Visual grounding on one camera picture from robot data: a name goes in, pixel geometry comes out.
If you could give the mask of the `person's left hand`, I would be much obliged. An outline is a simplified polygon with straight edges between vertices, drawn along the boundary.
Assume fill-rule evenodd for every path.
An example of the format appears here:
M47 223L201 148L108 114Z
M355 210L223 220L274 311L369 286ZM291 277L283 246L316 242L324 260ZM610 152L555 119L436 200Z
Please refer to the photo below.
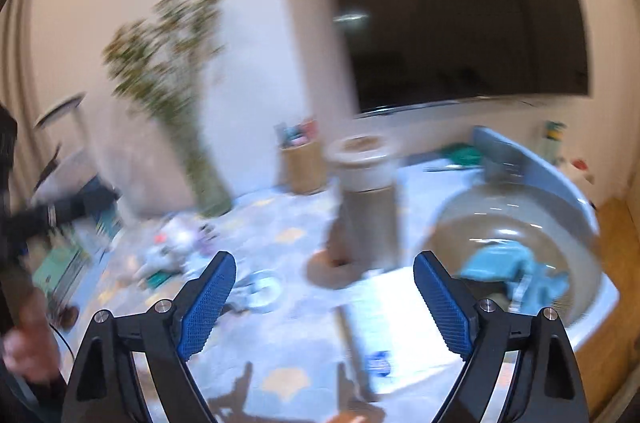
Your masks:
M2 339L6 369L35 384L50 383L60 375L60 350L46 308L43 293L32 290L21 307L17 323Z

